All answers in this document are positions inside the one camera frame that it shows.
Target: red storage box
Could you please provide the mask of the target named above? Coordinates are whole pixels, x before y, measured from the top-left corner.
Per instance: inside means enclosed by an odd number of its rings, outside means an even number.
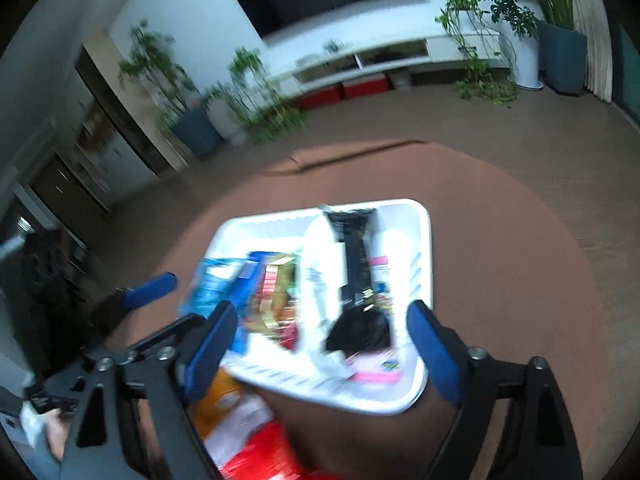
[[[311,94],[303,95],[300,98],[300,105],[304,110],[311,110],[312,108],[340,102],[341,99],[340,85],[333,85],[311,92]]]
[[[389,81],[384,74],[374,74],[367,77],[360,77],[342,83],[344,96],[347,99],[361,97],[364,95],[379,94],[389,90]]]

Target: wooden cabinet door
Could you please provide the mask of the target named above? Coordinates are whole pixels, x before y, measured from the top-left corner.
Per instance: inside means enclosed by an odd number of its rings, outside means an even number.
[[[108,213],[62,161],[58,158],[51,161],[31,188],[52,213],[86,245],[92,247],[100,240]]]
[[[100,155],[100,167],[114,200],[121,200],[157,179],[119,133],[114,134]]]
[[[73,70],[65,89],[65,98],[56,113],[58,135],[65,144],[72,146],[76,143],[82,118],[93,102],[94,96],[80,79],[78,72]]]

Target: blue gripper pad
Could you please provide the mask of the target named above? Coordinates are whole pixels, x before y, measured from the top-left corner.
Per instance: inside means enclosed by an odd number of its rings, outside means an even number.
[[[206,336],[185,367],[184,400],[194,402],[207,395],[237,326],[238,314],[234,306],[228,301],[221,301],[200,327]]]
[[[466,346],[453,330],[442,327],[421,301],[409,305],[406,327],[437,393],[453,406],[459,406],[465,400],[466,368],[463,367],[466,366]],[[454,341],[441,339],[446,336],[445,331],[449,332],[449,337],[454,335]]]
[[[176,275],[166,272],[156,276],[144,285],[125,290],[122,305],[127,310],[136,310],[173,292],[177,286],[178,278]]]

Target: metal screw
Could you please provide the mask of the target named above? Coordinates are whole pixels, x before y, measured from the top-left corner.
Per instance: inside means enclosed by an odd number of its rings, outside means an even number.
[[[548,365],[546,364],[546,360],[543,357],[534,357],[531,360],[531,364],[533,364],[536,370],[544,370]]]
[[[113,366],[113,360],[105,357],[100,364],[98,364],[98,370],[101,372],[107,371],[109,368]]]
[[[479,346],[472,346],[468,350],[469,355],[475,361],[481,361],[486,357],[486,350],[484,348],[480,348]]]
[[[174,355],[175,355],[175,348],[172,346],[165,346],[164,348],[161,348],[160,351],[158,352],[158,359],[160,359],[161,361],[167,361],[168,359],[171,359]]]
[[[127,357],[125,357],[124,361],[122,361],[120,364],[128,365],[129,363],[132,363],[133,361],[135,361],[137,358],[138,358],[138,352],[136,352],[135,350],[129,350],[127,352]]]

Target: cabinet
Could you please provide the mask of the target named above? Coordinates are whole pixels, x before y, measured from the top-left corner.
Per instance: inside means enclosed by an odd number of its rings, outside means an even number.
[[[469,46],[478,53],[480,59],[500,59],[500,36],[485,34],[483,36],[465,35]],[[462,47],[453,38],[443,36],[427,39],[427,45],[434,63],[444,61],[460,61],[465,59]]]
[[[94,96],[89,92],[84,82],[73,70],[65,89],[65,98],[56,113],[58,135],[67,144],[73,144],[82,124],[82,118],[87,113]]]
[[[156,179],[119,132],[113,135],[98,164],[114,200],[124,198]]]
[[[58,155],[101,206],[109,208],[156,179],[76,72],[56,117]]]
[[[69,230],[86,245],[98,243],[106,211],[58,158],[42,170],[31,188]]]

